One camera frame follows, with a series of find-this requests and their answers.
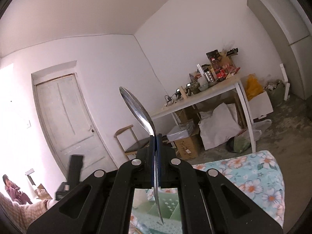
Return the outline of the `metal spoon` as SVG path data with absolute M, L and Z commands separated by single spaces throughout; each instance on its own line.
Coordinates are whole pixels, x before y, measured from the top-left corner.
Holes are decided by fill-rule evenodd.
M 131 113 L 137 119 L 140 125 L 152 137 L 152 142 L 150 143 L 150 148 L 152 149 L 152 159 L 153 159 L 152 185 L 153 185 L 155 204 L 157 205 L 158 216 L 160 218 L 160 222 L 164 224 L 163 216 L 162 216 L 161 209 L 160 209 L 160 200 L 159 200 L 160 170 L 159 170 L 157 132 L 155 129 L 155 125 L 153 124 L 153 121 L 149 113 L 144 108 L 144 106 L 129 90 L 127 90 L 124 87 L 119 87 L 119 90 L 128 109 L 131 111 Z

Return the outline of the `wooden chair black seat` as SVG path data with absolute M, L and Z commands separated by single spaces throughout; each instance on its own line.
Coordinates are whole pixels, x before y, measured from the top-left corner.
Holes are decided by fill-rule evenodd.
M 114 139 L 129 160 L 134 159 L 137 155 L 137 151 L 146 148 L 149 144 L 148 137 L 143 139 L 137 138 L 133 130 L 133 125 L 117 130 L 114 134 Z

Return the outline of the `cardboard box under table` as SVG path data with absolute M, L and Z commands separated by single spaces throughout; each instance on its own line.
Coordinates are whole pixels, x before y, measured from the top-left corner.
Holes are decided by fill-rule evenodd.
M 194 159 L 200 153 L 200 142 L 198 135 L 193 135 L 174 141 L 177 150 L 183 160 Z

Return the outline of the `white wooden door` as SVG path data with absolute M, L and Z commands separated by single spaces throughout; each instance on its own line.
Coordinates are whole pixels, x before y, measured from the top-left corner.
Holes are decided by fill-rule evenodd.
M 63 174 L 71 155 L 82 155 L 82 179 L 117 169 L 90 117 L 76 75 L 32 74 L 34 100 L 44 136 Z

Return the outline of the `seated person in background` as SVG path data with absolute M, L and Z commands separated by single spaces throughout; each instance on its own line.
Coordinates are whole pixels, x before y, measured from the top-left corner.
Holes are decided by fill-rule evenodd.
M 28 195 L 21 191 L 21 188 L 12 182 L 6 174 L 3 175 L 3 182 L 5 184 L 5 191 L 8 193 L 12 201 L 17 202 L 20 205 L 32 204 Z

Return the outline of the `white sack under table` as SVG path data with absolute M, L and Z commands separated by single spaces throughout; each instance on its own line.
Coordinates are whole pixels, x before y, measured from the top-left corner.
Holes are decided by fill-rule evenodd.
M 200 112 L 200 116 L 200 136 L 205 150 L 224 144 L 242 130 L 235 104 L 222 103 L 214 110 Z

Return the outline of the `white side table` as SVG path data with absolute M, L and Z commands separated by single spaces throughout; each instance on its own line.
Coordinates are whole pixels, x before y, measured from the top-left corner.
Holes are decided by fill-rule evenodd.
M 249 131 L 249 136 L 251 140 L 252 153 L 256 153 L 256 141 L 255 141 L 253 128 L 252 128 L 252 124 L 254 122 L 252 119 L 252 113 L 251 113 L 249 101 L 247 99 L 243 84 L 241 82 L 241 76 L 239 74 L 235 74 L 229 79 L 219 82 L 218 84 L 208 88 L 207 90 L 203 92 L 200 92 L 199 94 L 187 97 L 170 106 L 163 106 L 161 109 L 153 113 L 151 115 L 151 118 L 152 120 L 155 120 L 166 115 L 171 115 L 172 113 L 178 110 L 184 109 L 189 106 L 193 106 L 197 103 L 211 99 L 213 97 L 216 97 L 217 95 L 221 95 L 233 89 L 235 89 L 236 93 L 238 94 L 238 98 L 241 103 L 244 115 L 245 115 L 245 120 L 246 120 L 247 128 Z

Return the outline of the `floral blue tablecloth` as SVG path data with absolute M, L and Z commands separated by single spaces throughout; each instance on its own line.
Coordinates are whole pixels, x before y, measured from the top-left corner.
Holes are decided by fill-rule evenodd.
M 204 172 L 211 168 L 218 170 L 278 224 L 284 224 L 284 179 L 276 159 L 269 151 L 193 167 Z M 159 220 L 153 190 L 135 190 L 129 233 L 182 233 L 177 189 L 160 189 L 159 196 L 163 223 Z

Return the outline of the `white box yellow bag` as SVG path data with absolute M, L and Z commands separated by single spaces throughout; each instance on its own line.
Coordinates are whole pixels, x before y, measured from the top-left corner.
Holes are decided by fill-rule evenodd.
M 269 95 L 255 74 L 249 74 L 243 77 L 242 84 L 252 120 L 263 119 L 273 112 Z

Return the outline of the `green bag on floor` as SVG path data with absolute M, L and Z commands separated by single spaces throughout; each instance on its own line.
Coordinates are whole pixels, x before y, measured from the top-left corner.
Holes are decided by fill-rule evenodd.
M 281 80 L 270 81 L 265 87 L 273 107 L 279 106 L 284 101 L 285 84 Z

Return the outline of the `grey refrigerator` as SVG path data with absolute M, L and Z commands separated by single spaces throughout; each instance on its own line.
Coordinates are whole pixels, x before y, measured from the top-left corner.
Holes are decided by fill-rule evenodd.
M 311 96 L 311 35 L 290 0 L 247 0 L 284 64 L 293 94 Z

